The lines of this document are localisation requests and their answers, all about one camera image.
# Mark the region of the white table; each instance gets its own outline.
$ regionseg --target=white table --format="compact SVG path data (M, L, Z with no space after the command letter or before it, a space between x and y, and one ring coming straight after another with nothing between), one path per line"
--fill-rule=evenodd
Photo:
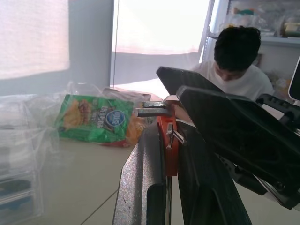
M71 140L61 141L60 147L60 158L51 159L55 165L48 160L41 173L45 213L24 225L80 225L117 190L121 168L132 150ZM300 224L300 212L287 210L239 185L237 188L253 225ZM113 194L83 224L111 225L116 196ZM172 224L183 224L176 178Z

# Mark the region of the storage shelf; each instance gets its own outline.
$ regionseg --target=storage shelf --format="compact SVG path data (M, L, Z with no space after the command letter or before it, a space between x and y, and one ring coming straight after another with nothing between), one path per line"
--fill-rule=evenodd
M209 37L218 38L215 34L210 34ZM300 48L300 38L262 37L262 45Z

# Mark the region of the white t-shirt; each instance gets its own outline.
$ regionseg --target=white t-shirt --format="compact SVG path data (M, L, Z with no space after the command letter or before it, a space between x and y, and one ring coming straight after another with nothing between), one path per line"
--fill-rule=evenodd
M237 80L223 81L216 73L214 61L198 64L192 71L200 73L223 92L245 96L256 100L261 94L274 94L272 84L266 74L256 66L251 65L246 73Z

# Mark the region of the window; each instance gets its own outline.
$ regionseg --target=window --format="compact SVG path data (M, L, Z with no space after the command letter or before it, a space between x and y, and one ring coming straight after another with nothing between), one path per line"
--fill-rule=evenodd
M69 67L67 0L1 0L0 79Z
M159 55L198 52L208 3L208 0L120 0L116 52Z

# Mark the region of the man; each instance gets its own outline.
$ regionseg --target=man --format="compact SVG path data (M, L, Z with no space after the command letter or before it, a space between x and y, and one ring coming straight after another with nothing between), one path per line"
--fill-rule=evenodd
M197 65L193 71L200 73L223 92L256 100L261 94L273 94L272 84L266 74L252 63L261 45L260 31L252 27L224 29L215 45L214 61ZM175 108L179 119L190 121L180 107Z

